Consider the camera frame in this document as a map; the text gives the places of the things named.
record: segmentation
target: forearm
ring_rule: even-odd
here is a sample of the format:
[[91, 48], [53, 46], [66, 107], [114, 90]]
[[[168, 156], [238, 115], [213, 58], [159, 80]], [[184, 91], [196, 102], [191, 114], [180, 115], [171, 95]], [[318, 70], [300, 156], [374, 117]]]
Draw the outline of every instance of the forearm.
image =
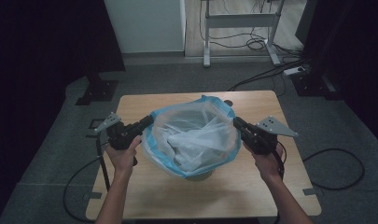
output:
[[121, 223], [129, 179], [126, 174], [115, 174], [95, 223]]
[[313, 223], [280, 178], [266, 181], [285, 224]]

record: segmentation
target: plastic bag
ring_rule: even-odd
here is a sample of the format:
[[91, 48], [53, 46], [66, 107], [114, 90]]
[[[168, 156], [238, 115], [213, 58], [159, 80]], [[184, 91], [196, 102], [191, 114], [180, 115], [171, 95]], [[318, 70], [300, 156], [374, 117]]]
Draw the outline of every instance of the plastic bag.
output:
[[151, 112], [154, 123], [142, 135], [145, 156], [171, 175], [189, 177], [235, 159], [241, 134], [235, 113], [217, 97], [171, 105]]

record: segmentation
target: dark background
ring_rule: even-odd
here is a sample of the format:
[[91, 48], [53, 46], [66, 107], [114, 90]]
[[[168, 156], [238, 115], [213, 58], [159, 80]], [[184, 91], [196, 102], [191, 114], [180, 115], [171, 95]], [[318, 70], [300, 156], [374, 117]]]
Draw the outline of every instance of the dark background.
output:
[[0, 214], [60, 112], [66, 86], [121, 70], [104, 1], [0, 1]]
[[304, 51], [378, 138], [378, 1], [318, 0]]
[[[346, 1], [319, 3], [307, 41], [322, 48], [319, 37]], [[325, 72], [378, 137], [377, 1], [355, 1], [327, 54]], [[58, 115], [66, 85], [112, 70], [124, 65], [104, 1], [0, 1], [0, 213]]]

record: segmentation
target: wall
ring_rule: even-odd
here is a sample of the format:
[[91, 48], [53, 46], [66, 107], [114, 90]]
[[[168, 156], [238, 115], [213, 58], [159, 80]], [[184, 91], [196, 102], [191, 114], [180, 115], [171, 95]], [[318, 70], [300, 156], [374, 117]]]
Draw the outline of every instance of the wall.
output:
[[105, 0], [122, 53], [183, 51], [184, 0]]

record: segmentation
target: floor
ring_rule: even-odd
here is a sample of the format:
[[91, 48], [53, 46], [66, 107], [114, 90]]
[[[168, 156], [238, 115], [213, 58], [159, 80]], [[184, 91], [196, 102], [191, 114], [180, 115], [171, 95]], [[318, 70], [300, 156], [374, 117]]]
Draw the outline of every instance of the floor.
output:
[[[68, 180], [84, 164], [96, 158], [94, 139], [87, 137], [93, 119], [115, 111], [123, 95], [172, 92], [225, 91], [233, 84], [273, 69], [266, 57], [245, 58], [246, 62], [214, 62], [203, 68], [201, 60], [131, 59], [127, 71], [101, 74], [103, 80], [118, 80], [111, 102], [75, 105], [88, 86], [81, 78], [66, 88], [66, 100], [42, 147], [17, 184], [0, 218], [0, 223], [82, 223], [85, 218], [99, 164], [92, 164], [70, 183]], [[352, 188], [328, 190], [315, 187], [322, 207], [315, 223], [378, 223], [378, 141], [344, 101], [322, 97], [299, 97], [288, 77], [275, 75], [247, 83], [238, 91], [273, 90], [289, 127], [300, 134], [295, 139], [302, 158], [325, 148], [344, 148], [363, 162], [366, 174]], [[310, 179], [332, 188], [346, 186], [360, 175], [360, 165], [341, 152], [319, 155], [305, 163]], [[275, 217], [260, 217], [262, 224]]]
[[[218, 0], [210, 1], [210, 14], [250, 14], [250, 13], [274, 13], [279, 4], [278, 1], [261, 0]], [[282, 16], [279, 21], [274, 43], [286, 49], [302, 49], [303, 45], [295, 36], [299, 21], [306, 0], [289, 0], [285, 1], [282, 9]], [[186, 0], [186, 48], [185, 54], [187, 57], [199, 57], [203, 55], [203, 37], [204, 37], [204, 14], [206, 3], [204, 1]], [[225, 28], [225, 29], [211, 29], [210, 36], [213, 38], [220, 38], [223, 36], [231, 36], [238, 34], [250, 34], [254, 29], [253, 34], [267, 38], [268, 28], [254, 27], [254, 28]], [[246, 42], [250, 40], [250, 35], [238, 35], [232, 38], [211, 39], [212, 42], [217, 42], [228, 47], [242, 48], [226, 48], [217, 44], [211, 44], [211, 56], [224, 55], [256, 55], [267, 56], [266, 49], [258, 49], [259, 44], [251, 45], [252, 49], [246, 46]]]

